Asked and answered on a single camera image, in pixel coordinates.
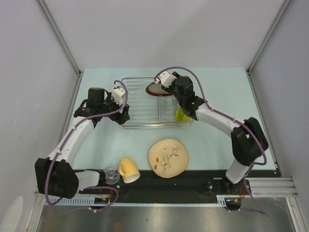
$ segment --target wall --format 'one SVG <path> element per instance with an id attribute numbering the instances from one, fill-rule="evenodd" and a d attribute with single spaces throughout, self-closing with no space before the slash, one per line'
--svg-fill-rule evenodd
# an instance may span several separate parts
<path id="1" fill-rule="evenodd" d="M 248 67 L 283 0 L 46 0 L 81 69 Z"/>
<path id="2" fill-rule="evenodd" d="M 309 1 L 292 2 L 253 70 L 279 165 L 309 216 Z"/>
<path id="3" fill-rule="evenodd" d="M 28 219 L 34 163 L 58 142 L 76 75 L 34 0 L 0 2 L 0 222 L 18 196 Z"/>

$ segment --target dish rack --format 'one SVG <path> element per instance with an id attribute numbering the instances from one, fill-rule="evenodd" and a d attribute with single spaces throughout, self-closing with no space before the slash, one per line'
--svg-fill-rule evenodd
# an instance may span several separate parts
<path id="1" fill-rule="evenodd" d="M 122 82 L 128 89 L 130 120 L 122 126 L 126 129 L 136 128 L 170 128 L 190 127 L 193 120 L 176 121 L 179 107 L 174 96 L 155 97 L 146 93 L 147 86 L 154 77 L 128 77 Z"/>

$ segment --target light blue table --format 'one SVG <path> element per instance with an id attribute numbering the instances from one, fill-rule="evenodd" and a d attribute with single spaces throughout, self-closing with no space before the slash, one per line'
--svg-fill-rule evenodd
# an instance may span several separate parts
<path id="1" fill-rule="evenodd" d="M 88 89 L 103 87 L 112 90 L 114 80 L 124 77 L 154 76 L 160 68 L 141 69 L 86 69 L 77 95 L 74 110 L 87 98 Z M 192 68 L 199 77 L 207 100 L 216 108 L 232 116 L 260 120 L 251 88 L 243 68 Z M 201 96 L 192 77 L 195 92 Z M 150 170 L 148 151 L 156 142 L 173 138 L 180 141 L 190 157 L 187 170 L 228 169 L 234 157 L 231 139 L 212 126 L 194 122 L 189 128 L 123 129 L 108 118 L 103 118 L 81 147 L 74 169 L 102 169 L 121 158 L 131 157 L 140 170 Z M 255 169 L 274 170 L 269 149 L 266 166 Z"/>

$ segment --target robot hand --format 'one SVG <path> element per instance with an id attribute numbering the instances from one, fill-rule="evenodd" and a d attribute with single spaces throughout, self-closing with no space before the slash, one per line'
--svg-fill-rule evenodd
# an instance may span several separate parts
<path id="1" fill-rule="evenodd" d="M 163 90 L 175 96 L 187 116 L 214 126 L 231 138 L 235 159 L 226 177 L 233 184 L 244 177 L 250 166 L 262 155 L 261 150 L 268 149 L 268 142 L 257 119 L 250 117 L 243 120 L 214 109 L 205 98 L 195 95 L 193 82 L 188 76 L 165 71 L 154 82 L 161 83 Z"/>
<path id="2" fill-rule="evenodd" d="M 88 98 L 75 111 L 73 123 L 59 145 L 47 158 L 39 158 L 35 163 L 39 193 L 71 199 L 78 190 L 98 184 L 98 172 L 75 173 L 72 165 L 83 142 L 104 116 L 119 125 L 130 119 L 125 96 L 126 90 L 116 85 L 112 92 L 89 89 Z"/>

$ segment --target yellow mug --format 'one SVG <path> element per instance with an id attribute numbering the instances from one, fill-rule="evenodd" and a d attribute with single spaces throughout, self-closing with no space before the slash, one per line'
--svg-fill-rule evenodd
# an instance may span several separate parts
<path id="1" fill-rule="evenodd" d="M 132 183 L 140 177 L 139 170 L 129 157 L 125 157 L 120 161 L 119 173 L 126 184 Z"/>

